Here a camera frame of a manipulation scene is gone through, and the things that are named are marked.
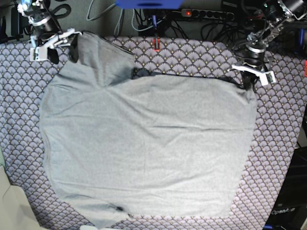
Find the table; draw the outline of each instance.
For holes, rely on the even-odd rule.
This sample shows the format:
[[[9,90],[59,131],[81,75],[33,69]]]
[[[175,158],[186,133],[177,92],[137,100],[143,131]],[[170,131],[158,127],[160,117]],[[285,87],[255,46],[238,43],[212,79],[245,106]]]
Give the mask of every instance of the table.
[[[107,38],[136,55],[136,78],[151,71],[194,77],[232,78],[237,60],[222,43],[161,39],[161,51],[152,38]],[[0,146],[13,185],[25,191],[38,222],[47,229],[74,230],[89,224],[54,194],[42,166],[44,145],[39,132],[39,105],[43,91],[67,61],[59,49],[58,65],[29,62],[30,45],[0,45]],[[245,170],[226,218],[133,216],[114,226],[123,229],[260,230],[283,184],[307,103],[305,61],[267,52],[278,83],[256,84],[258,114]]]

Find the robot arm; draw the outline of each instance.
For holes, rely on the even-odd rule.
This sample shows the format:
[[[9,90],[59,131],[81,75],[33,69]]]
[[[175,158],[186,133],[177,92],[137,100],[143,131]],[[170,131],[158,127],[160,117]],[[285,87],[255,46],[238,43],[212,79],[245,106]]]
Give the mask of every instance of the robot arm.
[[[295,19],[301,20],[307,15],[306,0],[266,0],[262,9],[258,11],[262,25],[254,25],[258,27],[256,32],[248,34],[245,41],[234,45],[233,52],[240,58],[243,63],[236,64],[234,69],[244,72],[244,77],[254,79],[260,77],[262,85],[275,83],[275,75],[272,71],[268,71],[265,66],[264,54],[269,47],[269,43],[273,41],[283,30],[285,23],[291,23]]]
[[[71,12],[68,4],[62,4],[50,10],[50,0],[21,0],[18,5],[18,12],[27,17],[29,23],[34,27],[35,34],[31,35],[32,48],[30,49],[30,61],[50,60],[53,63],[59,62],[56,47],[68,46],[71,61],[78,59],[76,50],[77,34],[75,29],[63,31],[59,25],[58,19],[65,18]],[[61,15],[56,13],[65,9],[66,12]]]

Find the metal bracket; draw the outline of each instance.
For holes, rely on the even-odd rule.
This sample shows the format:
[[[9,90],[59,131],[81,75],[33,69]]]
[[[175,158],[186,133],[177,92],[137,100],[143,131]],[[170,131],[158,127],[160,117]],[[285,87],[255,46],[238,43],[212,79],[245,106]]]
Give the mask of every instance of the metal bracket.
[[[306,15],[307,15],[307,11],[305,11],[300,17],[298,17],[295,13],[291,12],[291,10],[289,10],[287,8],[287,6],[284,4],[284,2],[282,0],[278,0],[277,1],[280,5],[280,7],[282,8],[282,10],[284,11],[284,13],[288,16],[288,17],[292,17],[294,16],[298,21],[300,21],[301,19],[303,19]]]
[[[262,86],[268,85],[269,83],[276,83],[275,74],[272,70],[265,72],[248,66],[239,66],[235,64],[233,64],[231,67],[239,71],[246,71],[255,74],[257,77],[259,77]]]
[[[70,37],[72,35],[82,34],[81,32],[76,32],[75,29],[68,29],[67,32],[63,34],[57,34],[51,37],[42,46],[37,46],[37,36],[31,36],[31,43],[33,48],[30,49],[30,61],[46,61],[48,60],[48,49],[55,49],[56,47],[66,47],[70,46]]]
[[[77,63],[79,59],[79,53],[78,53],[78,35],[75,34],[72,38],[70,38],[70,41],[68,42],[70,46],[69,49],[69,60],[72,63]]]

